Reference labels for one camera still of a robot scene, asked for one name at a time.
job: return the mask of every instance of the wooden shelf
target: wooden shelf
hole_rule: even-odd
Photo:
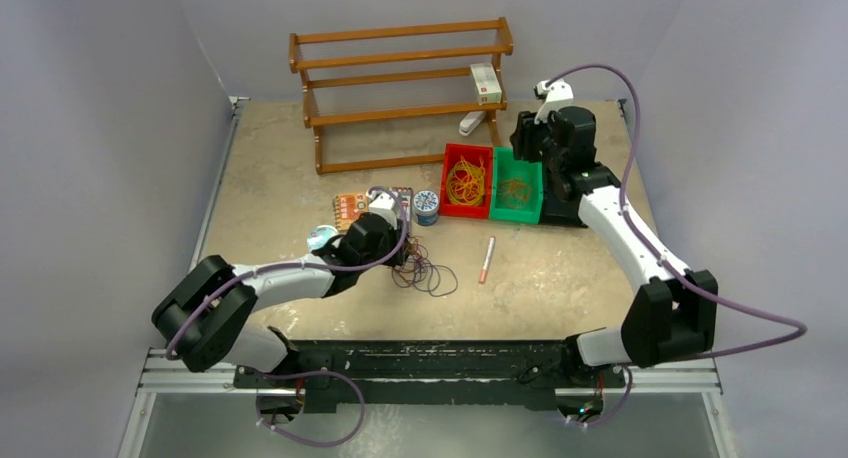
[[[496,43],[487,46],[462,46],[444,49],[428,49],[418,51],[400,51],[394,53],[378,53],[356,56],[342,56],[337,58],[319,58],[312,60],[302,59],[301,47],[319,43],[332,43],[355,40],[378,40],[381,38],[396,38],[417,35],[435,35],[445,33],[464,33],[475,31],[496,31]],[[500,144],[497,133],[496,112],[507,107],[506,91],[500,103],[478,105],[476,102],[454,103],[446,105],[418,106],[399,108],[391,110],[365,111],[357,113],[338,113],[324,115],[318,111],[313,90],[321,88],[333,88],[354,85],[370,85],[379,83],[394,83],[401,81],[429,80],[436,78],[450,78],[465,76],[470,73],[469,68],[446,68],[436,70],[412,71],[403,73],[386,73],[379,75],[362,75],[343,78],[328,78],[311,80],[309,70],[339,68],[348,66],[378,65],[385,63],[398,63],[408,61],[437,60],[444,58],[456,58],[465,56],[491,56],[491,63],[498,75],[501,88],[504,89],[501,77],[501,55],[512,54],[512,34],[506,18],[489,21],[472,21],[464,23],[443,23],[435,25],[402,26],[394,28],[380,28],[372,30],[343,31],[337,33],[316,33],[309,35],[297,35],[292,33],[289,37],[289,69],[292,73],[299,73],[303,85],[303,121],[307,127],[313,129],[315,137],[315,169],[320,173],[334,173],[340,171],[367,170],[385,168],[390,166],[416,165],[425,163],[438,163],[442,155],[421,155],[388,160],[363,161],[357,163],[324,164],[322,153],[323,127],[347,123],[362,123],[376,120],[389,120],[397,118],[409,118],[416,116],[441,115],[449,113],[469,113],[472,111],[485,111],[486,121],[495,146]]]

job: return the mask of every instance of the white marker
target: white marker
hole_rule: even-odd
[[[492,252],[495,251],[495,237],[489,238],[489,249],[486,251],[486,260],[483,261],[483,271],[480,272],[480,283],[486,282],[486,275],[489,273],[489,264],[492,263]]]

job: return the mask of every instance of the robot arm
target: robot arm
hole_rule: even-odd
[[[299,259],[245,266],[230,265],[217,255],[204,258],[156,307],[153,324],[169,341],[180,328],[186,328],[176,352],[195,372],[221,361],[270,372],[287,357],[296,359],[297,350],[279,330],[247,323],[247,318],[269,306],[341,293],[356,284],[367,265],[387,256],[404,240],[400,204],[385,192],[371,198],[369,212],[346,234]],[[397,266],[405,261],[406,251],[401,246],[383,264]],[[362,269],[351,271],[350,267]],[[271,271],[257,274],[257,270]],[[197,320],[187,324],[205,297],[239,276],[246,278],[236,280]]]
[[[594,115],[570,106],[571,89],[562,81],[550,86],[542,82],[535,91],[545,103],[537,113],[519,114],[510,136],[514,157],[544,163],[553,189],[545,199],[565,204],[571,214],[567,218],[601,236],[635,294],[621,328],[604,328],[565,340],[566,366],[574,373],[617,363],[649,367],[711,349],[716,304],[684,288],[628,226],[619,203],[619,180],[595,161]],[[660,242],[629,202],[624,209],[674,268],[697,286],[718,291],[709,271],[692,271]]]

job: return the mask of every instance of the wooden table surface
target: wooden table surface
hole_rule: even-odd
[[[581,103],[597,118],[598,160],[619,177],[630,150],[615,102]],[[519,111],[498,114],[508,145]],[[298,103],[250,102],[243,114],[210,220],[204,255],[262,264],[300,257],[316,226],[333,223],[332,198],[370,186],[438,190],[441,165],[318,176],[310,130]],[[329,163],[440,153],[447,142],[489,144],[485,126],[470,137],[461,116],[394,120],[326,129]],[[636,210],[653,227],[638,170],[629,187]],[[304,299],[254,313],[294,339],[557,339],[618,326],[633,299],[624,274],[600,237],[588,229],[440,217],[413,225],[431,260],[451,267],[455,293],[433,298],[397,287],[386,267],[364,273],[357,286],[327,299]],[[477,279],[490,236],[497,245],[488,281]]]

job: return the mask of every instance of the wall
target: wall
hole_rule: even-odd
[[[115,456],[229,102],[178,0],[0,0],[0,456]]]
[[[299,98],[299,78],[287,66],[292,32],[506,16],[515,52],[504,59],[503,68],[507,90],[517,99],[532,97],[540,80],[590,61],[609,62],[637,79],[682,0],[181,1],[227,92],[254,99]],[[436,47],[446,46],[440,43]],[[625,96],[601,72],[583,73],[572,83],[584,97]]]
[[[726,296],[804,320],[721,359],[744,456],[844,456],[846,0],[685,0],[639,83],[663,239]],[[732,312],[717,349],[786,331]]]

